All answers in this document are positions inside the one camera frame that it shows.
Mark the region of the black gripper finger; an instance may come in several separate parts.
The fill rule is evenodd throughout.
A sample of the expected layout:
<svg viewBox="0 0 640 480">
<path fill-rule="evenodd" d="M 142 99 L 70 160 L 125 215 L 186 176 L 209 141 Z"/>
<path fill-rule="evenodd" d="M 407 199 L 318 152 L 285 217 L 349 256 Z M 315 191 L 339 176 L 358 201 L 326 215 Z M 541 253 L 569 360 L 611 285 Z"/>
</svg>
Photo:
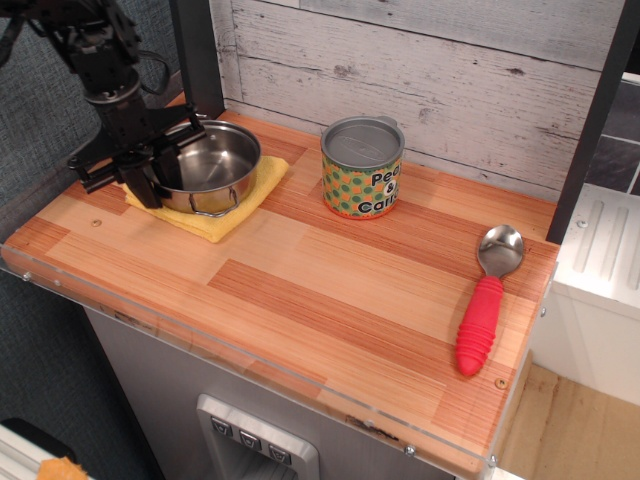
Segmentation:
<svg viewBox="0 0 640 480">
<path fill-rule="evenodd" d="M 180 149 L 176 146 L 168 146 L 156 153 L 153 171 L 163 187 L 174 190 L 183 188 L 179 155 Z"/>
<path fill-rule="evenodd" d="M 120 168 L 119 173 L 132 194 L 148 209 L 162 207 L 160 197 L 141 168 Z"/>
</svg>

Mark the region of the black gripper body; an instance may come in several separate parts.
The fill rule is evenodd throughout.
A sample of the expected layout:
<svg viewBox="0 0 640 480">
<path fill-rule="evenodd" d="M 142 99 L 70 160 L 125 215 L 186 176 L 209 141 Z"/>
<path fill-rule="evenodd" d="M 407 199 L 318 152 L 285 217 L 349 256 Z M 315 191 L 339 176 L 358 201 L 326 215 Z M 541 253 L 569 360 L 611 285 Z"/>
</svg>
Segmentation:
<svg viewBox="0 0 640 480">
<path fill-rule="evenodd" d="M 181 152 L 205 135 L 192 104 L 150 109 L 138 92 L 89 95 L 87 101 L 96 109 L 101 128 L 71 155 L 68 166 L 88 193 L 124 183 L 120 168 L 145 173 L 153 169 L 159 150 L 176 146 Z"/>
</svg>

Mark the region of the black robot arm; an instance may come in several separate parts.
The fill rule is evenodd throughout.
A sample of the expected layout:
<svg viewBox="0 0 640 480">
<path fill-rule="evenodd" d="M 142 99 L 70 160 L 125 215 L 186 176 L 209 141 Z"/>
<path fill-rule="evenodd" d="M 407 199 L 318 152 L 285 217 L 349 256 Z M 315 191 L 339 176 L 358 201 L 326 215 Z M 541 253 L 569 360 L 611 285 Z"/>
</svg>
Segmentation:
<svg viewBox="0 0 640 480">
<path fill-rule="evenodd" d="M 51 42 L 97 111 L 98 134 L 68 160 L 85 190 L 124 183 L 145 207 L 161 207 L 145 171 L 159 180 L 177 172 L 180 150 L 203 138 L 204 128 L 192 104 L 146 106 L 134 22 L 114 1 L 7 1 L 1 12 Z"/>
</svg>

